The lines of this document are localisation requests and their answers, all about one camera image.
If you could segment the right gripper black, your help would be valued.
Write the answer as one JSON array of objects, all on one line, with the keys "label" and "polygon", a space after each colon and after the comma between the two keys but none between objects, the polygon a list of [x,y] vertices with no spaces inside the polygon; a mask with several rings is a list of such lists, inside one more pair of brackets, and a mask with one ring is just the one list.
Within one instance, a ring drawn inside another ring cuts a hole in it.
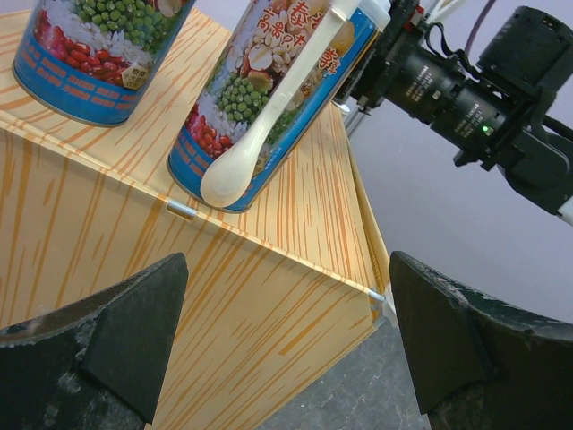
[{"label": "right gripper black", "polygon": [[335,94],[338,104],[354,99],[361,110],[379,107],[403,63],[420,44],[427,25],[419,1],[393,1],[389,14],[390,23],[374,38]]}]

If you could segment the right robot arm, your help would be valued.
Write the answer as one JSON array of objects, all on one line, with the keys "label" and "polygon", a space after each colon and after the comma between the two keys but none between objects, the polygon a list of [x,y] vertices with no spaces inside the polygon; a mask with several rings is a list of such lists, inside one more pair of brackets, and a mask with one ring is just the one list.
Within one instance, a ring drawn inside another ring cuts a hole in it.
[{"label": "right robot arm", "polygon": [[476,63],[468,49],[435,47],[454,1],[394,1],[390,23],[335,94],[367,114],[390,102],[456,146],[457,166],[500,170],[528,201],[572,220],[572,131],[548,112],[572,74],[572,31],[520,6]]}]

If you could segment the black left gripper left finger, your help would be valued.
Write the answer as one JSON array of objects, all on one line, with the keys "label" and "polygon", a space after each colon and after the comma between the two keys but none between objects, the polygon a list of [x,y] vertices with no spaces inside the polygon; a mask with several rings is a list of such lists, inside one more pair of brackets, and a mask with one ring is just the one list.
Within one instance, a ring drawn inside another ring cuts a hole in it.
[{"label": "black left gripper left finger", "polygon": [[152,423],[188,280],[170,254],[112,287],[1,330],[3,429]]}]

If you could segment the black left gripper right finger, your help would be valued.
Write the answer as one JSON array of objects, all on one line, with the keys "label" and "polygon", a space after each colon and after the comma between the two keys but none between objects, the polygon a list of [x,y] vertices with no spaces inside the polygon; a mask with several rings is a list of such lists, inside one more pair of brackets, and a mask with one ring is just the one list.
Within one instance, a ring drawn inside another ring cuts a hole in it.
[{"label": "black left gripper right finger", "polygon": [[401,339],[433,429],[570,429],[572,326],[390,256]]}]

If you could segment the tall yellow drink can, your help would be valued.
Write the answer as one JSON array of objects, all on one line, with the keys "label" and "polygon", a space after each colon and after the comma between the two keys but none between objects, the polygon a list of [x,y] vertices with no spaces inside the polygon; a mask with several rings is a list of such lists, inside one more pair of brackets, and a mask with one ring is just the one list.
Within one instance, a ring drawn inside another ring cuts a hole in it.
[{"label": "tall yellow drink can", "polygon": [[210,207],[247,211],[390,21],[387,1],[252,1],[167,169]]}]

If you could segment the tall can cartoon label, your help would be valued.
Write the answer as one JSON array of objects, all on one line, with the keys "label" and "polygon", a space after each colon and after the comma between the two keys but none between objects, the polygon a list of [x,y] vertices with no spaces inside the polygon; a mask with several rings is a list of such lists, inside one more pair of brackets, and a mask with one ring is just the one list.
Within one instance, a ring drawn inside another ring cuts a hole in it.
[{"label": "tall can cartoon label", "polygon": [[79,121],[116,126],[140,103],[192,1],[40,1],[13,60],[35,99]]}]

